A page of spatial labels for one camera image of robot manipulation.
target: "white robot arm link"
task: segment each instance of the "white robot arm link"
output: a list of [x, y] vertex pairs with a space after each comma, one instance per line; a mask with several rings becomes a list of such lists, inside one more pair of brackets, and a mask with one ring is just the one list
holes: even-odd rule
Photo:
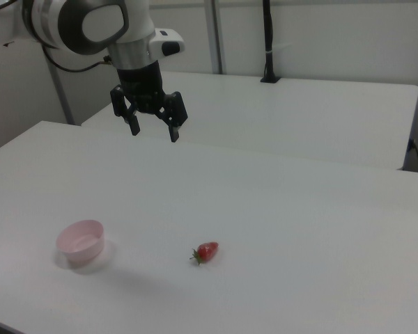
[[180, 93], [162, 91], [157, 61], [185, 46], [174, 30], [155, 28], [148, 0], [0, 0], [0, 45], [18, 38], [82, 55], [107, 49], [121, 81], [111, 92], [115, 114], [133, 135], [135, 113], [154, 114], [168, 124], [171, 140], [178, 139], [187, 113]]

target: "bowl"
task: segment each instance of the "bowl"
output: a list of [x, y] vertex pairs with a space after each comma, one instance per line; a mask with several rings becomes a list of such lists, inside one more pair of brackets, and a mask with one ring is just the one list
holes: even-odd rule
[[56, 246], [71, 262], [91, 260], [104, 249], [104, 227], [98, 221], [78, 221], [60, 233]]

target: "strawberry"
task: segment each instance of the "strawberry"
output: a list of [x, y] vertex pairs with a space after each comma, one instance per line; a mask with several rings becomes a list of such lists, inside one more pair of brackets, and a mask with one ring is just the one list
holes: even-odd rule
[[197, 250], [194, 250], [194, 256], [191, 257], [190, 260], [195, 259], [198, 262], [198, 265], [200, 265], [200, 263], [205, 263], [212, 259], [217, 251], [217, 242], [206, 242], [201, 244]]

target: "white table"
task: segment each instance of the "white table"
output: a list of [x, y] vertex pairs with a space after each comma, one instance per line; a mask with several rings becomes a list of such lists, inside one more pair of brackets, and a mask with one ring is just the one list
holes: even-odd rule
[[[403, 166], [418, 87], [257, 77], [163, 73], [164, 91], [180, 91], [189, 119], [181, 142], [289, 157], [398, 169]], [[155, 116], [139, 115], [140, 136], [169, 137]], [[122, 132], [111, 105], [83, 127]]]
[[[85, 218], [107, 245], [72, 267], [54, 242]], [[0, 323], [418, 333], [418, 174], [40, 123], [0, 149]]]

